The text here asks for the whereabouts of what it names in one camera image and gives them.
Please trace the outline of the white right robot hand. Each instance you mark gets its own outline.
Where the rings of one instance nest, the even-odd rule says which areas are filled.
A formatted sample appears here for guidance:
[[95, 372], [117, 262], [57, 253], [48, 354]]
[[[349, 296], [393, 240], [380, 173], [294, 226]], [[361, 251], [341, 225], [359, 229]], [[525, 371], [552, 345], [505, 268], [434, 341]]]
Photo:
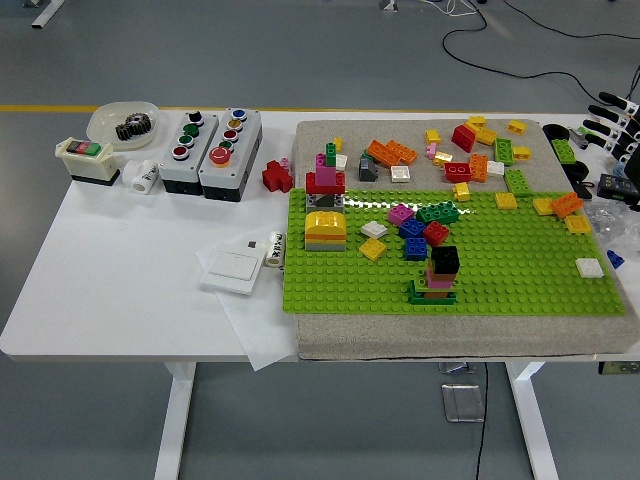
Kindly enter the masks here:
[[585, 138], [617, 161], [619, 175], [638, 183], [639, 104], [607, 92], [600, 92], [599, 99], [605, 106], [589, 106], [593, 119], [583, 121], [589, 131]]

